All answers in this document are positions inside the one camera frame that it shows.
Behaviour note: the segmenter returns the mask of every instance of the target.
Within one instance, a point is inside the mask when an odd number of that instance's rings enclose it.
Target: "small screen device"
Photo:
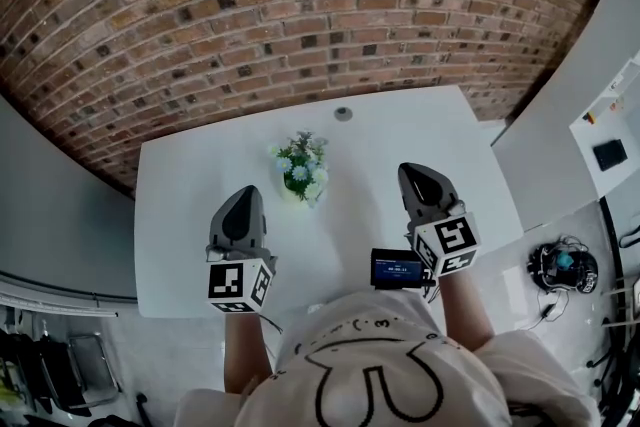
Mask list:
[[[371,250],[371,285],[377,289],[421,288],[430,278],[429,270],[413,251]]]
[[[611,169],[627,160],[627,152],[624,151],[624,146],[620,139],[614,139],[608,143],[595,146],[593,153],[596,156],[601,171]]]

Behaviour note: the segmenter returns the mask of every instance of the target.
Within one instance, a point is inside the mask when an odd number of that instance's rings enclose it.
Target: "flower arrangement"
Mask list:
[[[329,180],[324,149],[328,141],[313,138],[312,132],[298,132],[296,139],[289,138],[284,148],[270,146],[269,154],[276,159],[276,168],[283,175],[284,187],[301,202],[313,207]]]

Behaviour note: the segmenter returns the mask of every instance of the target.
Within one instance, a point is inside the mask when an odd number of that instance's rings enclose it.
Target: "gray floor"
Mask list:
[[[580,383],[597,397],[593,387],[597,371],[585,367],[587,360],[598,357],[606,347],[606,331],[601,327],[605,315],[611,316],[611,301],[602,300],[600,292],[612,288],[610,249],[597,204],[589,205],[552,225],[528,232],[521,240],[485,255],[473,274],[497,331],[525,329],[540,318],[537,300],[542,307],[555,302],[556,296],[538,294],[538,288],[525,272],[530,250],[541,242],[561,234],[577,236],[590,247],[598,259],[600,280],[595,293],[572,293],[564,314],[555,322],[541,322],[533,331]],[[551,317],[564,308],[566,295],[559,299]],[[442,306],[433,303],[436,319],[442,323]],[[287,325],[292,319],[274,319]],[[147,411],[154,427],[172,424],[181,396],[193,388],[222,389],[224,326],[212,320],[162,320],[140,317],[135,311],[117,319],[65,319],[74,332],[100,331],[107,343],[111,360],[123,388],[122,399],[113,407],[94,411],[99,418],[110,412],[139,422],[134,405],[136,393],[149,399]],[[265,324],[267,343],[275,354],[278,335]],[[83,427],[87,419],[58,419],[66,425]]]

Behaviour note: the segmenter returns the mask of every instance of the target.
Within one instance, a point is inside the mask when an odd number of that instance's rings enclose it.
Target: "brick wall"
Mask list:
[[[144,141],[303,102],[460,84],[480,119],[505,117],[558,65],[589,8],[588,0],[0,0],[1,87],[68,154],[132,188]]]

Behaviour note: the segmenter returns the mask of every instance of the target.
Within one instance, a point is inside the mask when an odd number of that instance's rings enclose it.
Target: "white t-shirt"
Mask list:
[[[440,333],[412,292],[361,292],[287,333],[276,372],[241,405],[196,390],[177,427],[597,426],[596,403],[527,331],[475,353]]]

